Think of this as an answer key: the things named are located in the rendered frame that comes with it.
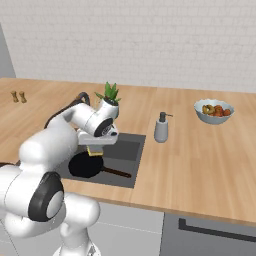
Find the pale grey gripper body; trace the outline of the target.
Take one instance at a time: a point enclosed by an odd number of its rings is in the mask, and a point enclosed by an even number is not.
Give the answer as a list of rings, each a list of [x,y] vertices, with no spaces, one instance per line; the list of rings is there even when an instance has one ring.
[[[101,137],[94,137],[80,129],[77,130],[78,140],[80,146],[105,146],[113,145],[118,140],[118,133],[110,130],[106,135]]]

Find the yellow green sponge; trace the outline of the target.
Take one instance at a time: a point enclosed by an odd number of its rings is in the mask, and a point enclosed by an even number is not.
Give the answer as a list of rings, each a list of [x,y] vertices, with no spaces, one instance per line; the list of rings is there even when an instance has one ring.
[[[89,155],[90,157],[94,157],[94,156],[103,156],[103,151],[93,152],[93,151],[91,151],[89,148],[87,148],[87,152],[88,152],[88,155]]]

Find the black frying pan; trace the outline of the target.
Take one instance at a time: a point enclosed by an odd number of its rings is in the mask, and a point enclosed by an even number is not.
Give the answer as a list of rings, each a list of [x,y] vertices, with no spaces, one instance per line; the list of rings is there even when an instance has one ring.
[[[102,156],[90,156],[87,152],[81,152],[72,157],[68,164],[69,172],[75,177],[91,178],[100,172],[107,172],[121,177],[131,178],[132,175],[104,166]]]

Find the dark grey sink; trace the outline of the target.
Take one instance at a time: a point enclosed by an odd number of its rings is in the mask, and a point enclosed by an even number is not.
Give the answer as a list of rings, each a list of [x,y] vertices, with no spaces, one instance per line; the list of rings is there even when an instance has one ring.
[[[121,177],[107,172],[100,172],[98,175],[91,178],[75,177],[68,169],[70,160],[65,160],[61,163],[56,168],[56,172],[64,179],[133,188],[137,177],[145,139],[145,135],[120,133],[115,144],[105,145],[103,147],[102,157],[104,166],[129,173],[132,175],[131,178]],[[83,146],[78,147],[75,155],[81,152],[85,152]]]

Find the green plant in white pot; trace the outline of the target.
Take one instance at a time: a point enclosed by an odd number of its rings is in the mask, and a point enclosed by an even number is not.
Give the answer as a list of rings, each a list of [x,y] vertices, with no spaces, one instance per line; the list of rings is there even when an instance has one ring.
[[[111,86],[109,83],[106,83],[103,95],[95,93],[95,95],[100,99],[98,109],[102,110],[113,119],[116,119],[119,115],[120,98],[117,97],[118,92],[119,89],[116,84]]]

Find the black curved tap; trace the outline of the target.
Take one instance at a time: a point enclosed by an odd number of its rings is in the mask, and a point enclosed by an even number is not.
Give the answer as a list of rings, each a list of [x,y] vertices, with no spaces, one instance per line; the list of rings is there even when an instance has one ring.
[[[56,116],[60,115],[62,112],[66,111],[67,109],[75,106],[75,105],[78,105],[80,103],[84,103],[84,104],[87,104],[89,105],[90,104],[90,97],[89,95],[86,93],[86,92],[80,92],[76,98],[67,106],[65,106],[64,108],[60,109],[59,111],[57,111],[56,113],[54,113],[48,120],[47,122],[45,123],[44,125],[44,128],[47,128],[50,121],[55,118]]]

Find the grey soap dispenser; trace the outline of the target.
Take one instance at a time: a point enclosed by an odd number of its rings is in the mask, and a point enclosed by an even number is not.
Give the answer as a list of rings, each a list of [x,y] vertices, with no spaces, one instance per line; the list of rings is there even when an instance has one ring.
[[[166,117],[172,117],[172,114],[161,112],[159,118],[156,120],[154,139],[158,143],[164,143],[168,139],[168,120]]]

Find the white drawer front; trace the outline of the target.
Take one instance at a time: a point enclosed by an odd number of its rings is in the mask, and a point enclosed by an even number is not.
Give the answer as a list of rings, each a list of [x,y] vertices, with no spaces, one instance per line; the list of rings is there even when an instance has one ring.
[[[157,234],[162,232],[164,216],[162,212],[103,202],[100,203],[100,207],[100,223]]]

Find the white cupboard door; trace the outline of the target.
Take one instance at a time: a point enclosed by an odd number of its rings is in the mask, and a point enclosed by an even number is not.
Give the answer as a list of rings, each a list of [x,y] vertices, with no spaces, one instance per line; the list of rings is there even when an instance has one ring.
[[[102,256],[159,256],[161,233],[97,223],[89,228]]]

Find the pale blue bowl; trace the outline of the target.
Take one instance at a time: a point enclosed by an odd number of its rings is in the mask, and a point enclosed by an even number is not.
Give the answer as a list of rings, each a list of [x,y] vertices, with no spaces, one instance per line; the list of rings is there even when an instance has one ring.
[[[203,113],[204,105],[212,105],[213,107],[215,107],[216,105],[220,105],[224,110],[229,109],[230,114],[228,116],[222,116],[222,117],[210,116],[210,115],[204,114]],[[201,99],[199,101],[196,101],[194,104],[194,110],[196,111],[198,118],[202,122],[211,124],[211,125],[222,124],[222,123],[226,122],[235,113],[233,106],[231,106],[230,104],[228,104],[224,101],[220,101],[217,99]]]

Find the grey tall cabinet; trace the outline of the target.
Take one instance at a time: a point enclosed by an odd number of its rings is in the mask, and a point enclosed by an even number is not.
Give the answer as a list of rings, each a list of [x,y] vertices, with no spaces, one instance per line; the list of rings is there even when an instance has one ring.
[[[15,78],[16,74],[11,61],[10,53],[0,24],[0,78]]]

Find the grey dishwasher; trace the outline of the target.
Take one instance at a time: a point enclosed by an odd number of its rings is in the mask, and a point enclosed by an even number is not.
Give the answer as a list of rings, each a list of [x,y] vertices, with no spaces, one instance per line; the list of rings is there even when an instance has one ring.
[[[256,243],[183,231],[180,218],[191,226],[256,237],[256,227],[165,213],[160,256],[256,256]]]

